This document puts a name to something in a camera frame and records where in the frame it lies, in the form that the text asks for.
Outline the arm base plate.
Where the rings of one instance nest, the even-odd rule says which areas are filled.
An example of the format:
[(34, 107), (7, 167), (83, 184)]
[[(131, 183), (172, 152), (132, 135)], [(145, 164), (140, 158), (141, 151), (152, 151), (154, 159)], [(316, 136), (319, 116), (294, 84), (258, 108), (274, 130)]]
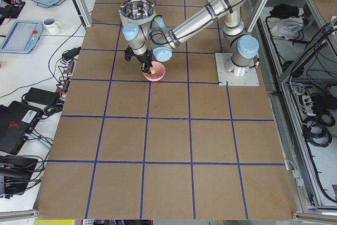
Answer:
[(217, 78), (222, 86), (259, 86), (254, 60), (246, 67), (232, 62), (232, 53), (215, 53)]

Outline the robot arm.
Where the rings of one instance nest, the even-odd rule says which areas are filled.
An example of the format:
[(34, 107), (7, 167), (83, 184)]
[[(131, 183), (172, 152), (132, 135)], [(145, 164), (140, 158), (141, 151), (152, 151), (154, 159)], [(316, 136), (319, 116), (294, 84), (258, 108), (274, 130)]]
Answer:
[(225, 38), (238, 38), (243, 34), (241, 6), (245, 0), (210, 0), (202, 9), (177, 27), (167, 30), (161, 15), (150, 0), (126, 0), (119, 9), (123, 35), (128, 42), (124, 58), (135, 57), (141, 71), (151, 74), (152, 59), (166, 62), (173, 50), (201, 32), (217, 19), (224, 18)]

